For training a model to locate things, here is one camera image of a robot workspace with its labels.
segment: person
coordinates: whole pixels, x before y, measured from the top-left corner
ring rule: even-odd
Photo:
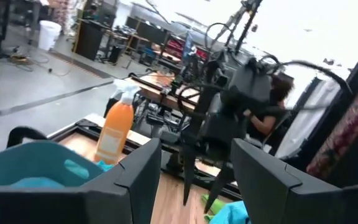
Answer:
[[[92,5],[91,7],[89,7],[88,10],[84,11],[83,19],[97,20],[98,19],[97,11],[98,8],[95,5]]]
[[[273,77],[269,106],[279,106],[285,109],[284,100],[291,92],[292,88],[292,81]],[[246,110],[244,112],[244,116],[250,115],[251,111]],[[254,139],[263,141],[273,131],[277,118],[277,116],[264,116],[261,114],[252,116],[247,125],[247,134]]]

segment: wooden table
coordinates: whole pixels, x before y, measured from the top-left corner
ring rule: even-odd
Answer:
[[[151,83],[153,85],[165,87],[165,86],[168,86],[171,84],[174,77],[166,77],[161,73],[153,72],[153,73],[150,73],[148,75],[141,77],[140,79],[142,79],[145,82]],[[138,82],[138,81],[132,79],[131,77],[126,78],[125,80],[139,86],[142,89],[141,95],[145,96],[146,98],[148,98],[152,101],[160,102],[160,100],[161,100],[160,90],[155,89],[151,86],[145,85],[141,82]],[[179,94],[184,87],[185,87],[185,85],[182,85],[181,88],[179,90],[177,90],[177,94]],[[194,89],[187,89],[183,92],[182,96],[184,96],[184,97],[190,96],[197,92],[198,91],[194,90]],[[194,105],[197,104],[198,97],[199,96],[194,96],[189,99],[191,102],[193,102],[193,104],[183,101],[183,106],[188,110],[194,110],[194,108],[195,108]],[[166,96],[162,100],[163,105],[165,105],[169,108],[175,109],[175,110],[179,110],[177,102],[178,102],[177,99],[173,96]]]
[[[154,50],[154,53],[156,53],[157,55],[160,55],[161,54],[161,51],[158,51],[158,50]],[[168,54],[166,52],[162,52],[162,57],[166,58],[166,59],[169,59],[171,60],[172,62],[175,62],[175,63],[179,63],[181,62],[181,59],[178,58],[178,57],[175,57],[171,54]]]
[[[85,119],[96,123],[101,127],[104,125],[104,118],[96,114],[90,114],[85,117]],[[143,145],[150,140],[148,137],[133,131],[129,131],[127,139],[137,142],[140,145]],[[91,161],[96,152],[96,143],[96,141],[80,134],[73,134],[60,142],[60,144],[74,150]],[[196,166],[200,170],[209,172],[213,175],[217,175],[219,172],[218,168],[210,167],[200,162],[197,162]],[[204,203],[201,202],[201,196],[207,194],[208,191],[193,185],[187,205],[183,206],[183,188],[183,181],[168,174],[161,173],[151,224],[206,223],[203,218]],[[230,202],[223,197],[220,197],[219,199],[225,202]]]

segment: black floor line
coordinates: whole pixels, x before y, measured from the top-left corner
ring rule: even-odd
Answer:
[[[88,72],[91,72],[91,73],[93,73],[94,75],[96,75],[96,76],[99,77],[99,78],[111,78],[111,77],[117,78],[117,77],[114,77],[114,76],[112,76],[112,75],[110,75],[110,74],[108,74],[108,73],[106,73],[106,72],[100,71],[100,70],[98,70],[98,69],[96,69],[96,68],[94,68],[94,67],[91,67],[91,66],[89,66],[89,65],[87,65],[87,64],[85,64],[85,63],[82,63],[82,62],[80,62],[80,61],[78,61],[78,60],[75,60],[75,59],[73,59],[73,58],[71,58],[71,57],[69,57],[69,56],[67,56],[67,55],[63,55],[63,54],[60,53],[60,52],[53,51],[53,52],[49,52],[49,54],[55,56],[56,58],[59,58],[59,59],[61,59],[61,60],[64,60],[64,61],[66,61],[66,62],[69,62],[69,63],[71,63],[71,61],[73,61],[73,64],[74,64],[75,66],[80,67],[80,68],[82,68],[83,70],[86,70],[86,71],[88,71]]]
[[[19,111],[24,111],[24,110],[27,110],[27,109],[30,109],[30,108],[34,108],[36,106],[40,106],[40,105],[44,105],[46,103],[51,103],[53,101],[61,100],[63,98],[67,98],[67,97],[70,97],[70,96],[74,96],[74,95],[77,95],[77,94],[92,90],[93,88],[102,87],[102,86],[109,85],[109,84],[112,84],[112,83],[113,83],[113,81],[110,81],[110,82],[102,83],[102,84],[99,84],[99,85],[94,85],[94,86],[86,87],[86,88],[83,88],[83,89],[80,89],[80,90],[76,90],[76,91],[73,91],[71,93],[64,93],[64,94],[61,94],[61,95],[58,95],[58,96],[52,96],[52,97],[45,98],[45,99],[42,99],[42,100],[37,100],[37,101],[31,102],[31,103],[26,103],[24,105],[13,106],[13,107],[8,108],[8,109],[0,110],[0,116],[13,114],[13,113],[16,113],[16,112],[19,112]]]

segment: bottle label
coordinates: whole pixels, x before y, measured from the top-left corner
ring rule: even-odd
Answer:
[[[115,156],[119,153],[119,146],[124,137],[121,131],[111,128],[105,128],[101,134],[100,145],[98,150],[106,156]]]

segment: blue cloth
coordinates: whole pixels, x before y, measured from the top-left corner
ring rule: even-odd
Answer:
[[[102,168],[103,171],[108,171],[109,169],[111,169],[113,167],[113,165],[108,165],[106,164],[104,161],[99,161],[97,163],[97,165]],[[69,169],[70,171],[72,171],[73,173],[75,173],[76,175],[83,177],[83,178],[88,178],[89,177],[89,173],[86,169],[80,167],[79,165],[75,164],[72,161],[66,161],[65,162],[65,166],[67,169]],[[14,188],[52,188],[52,189],[62,189],[65,186],[62,184],[59,184],[58,182],[46,178],[46,177],[29,177],[29,178],[24,178],[22,180],[19,180],[18,182],[11,184],[11,187]]]
[[[209,224],[244,224],[249,217],[243,201],[228,203],[214,216]]]

